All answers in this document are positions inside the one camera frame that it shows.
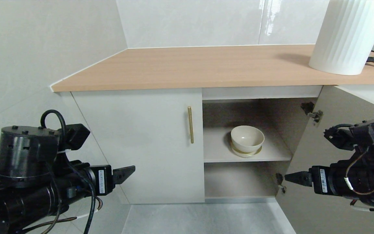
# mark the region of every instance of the gray floor tile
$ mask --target gray floor tile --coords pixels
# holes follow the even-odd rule
[[[123,234],[292,234],[277,213],[268,203],[133,205]]]

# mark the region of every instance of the door hinge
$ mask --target door hinge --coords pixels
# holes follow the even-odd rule
[[[282,191],[282,194],[287,192],[287,188],[282,186],[282,182],[284,181],[284,176],[280,173],[276,173],[276,181],[278,183],[278,188]]]
[[[322,116],[324,115],[324,113],[321,110],[318,110],[318,111],[314,112],[314,107],[315,107],[315,105],[314,105],[313,102],[308,102],[308,103],[302,103],[301,104],[301,108],[303,109],[303,111],[305,112],[305,114],[308,117],[314,119],[313,125],[314,126],[318,126],[318,124],[321,121]]]

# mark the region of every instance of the barcode sticker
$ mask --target barcode sticker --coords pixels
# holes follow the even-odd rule
[[[105,193],[105,171],[99,170],[99,193]]]
[[[322,192],[327,193],[327,181],[325,180],[325,170],[320,169],[319,170],[319,175],[321,177],[321,187],[322,187]]]

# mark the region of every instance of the white tile wall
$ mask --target white tile wall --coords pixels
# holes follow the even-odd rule
[[[117,0],[129,48],[258,44],[264,0]]]
[[[328,0],[266,0],[259,44],[314,44]]]
[[[117,0],[117,3],[128,47],[138,48],[314,44],[328,1]]]
[[[114,0],[0,1],[0,112],[125,48]]]
[[[67,123],[87,126],[71,93],[55,94],[48,86],[126,47],[115,0],[0,1],[0,129],[13,124],[39,126],[47,109],[59,110]],[[47,126],[59,128],[55,115],[47,117]],[[68,156],[92,165],[107,164],[92,135]],[[129,209],[123,204],[127,203],[117,186],[105,202],[115,209],[99,212],[93,226],[109,225],[108,217],[116,215],[126,219]],[[76,216],[86,205],[87,200],[73,204],[63,217]],[[113,227],[120,233],[123,223]],[[56,225],[52,232],[81,233],[71,223]]]

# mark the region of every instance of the cabinet door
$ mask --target cabinet door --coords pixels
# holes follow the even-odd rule
[[[204,202],[201,89],[73,92],[73,96],[108,163],[113,168],[136,166],[121,185],[130,203]]]
[[[322,110],[324,116],[318,127],[309,121],[288,174],[307,171],[313,165],[329,166],[338,160],[349,159],[353,151],[335,148],[324,138],[324,129],[374,119],[373,104],[334,86],[324,86],[316,103],[315,111],[318,110]],[[276,199],[297,234],[374,233],[374,212],[351,209],[351,200],[315,194],[313,188],[287,181],[282,185],[286,192],[279,190]]]

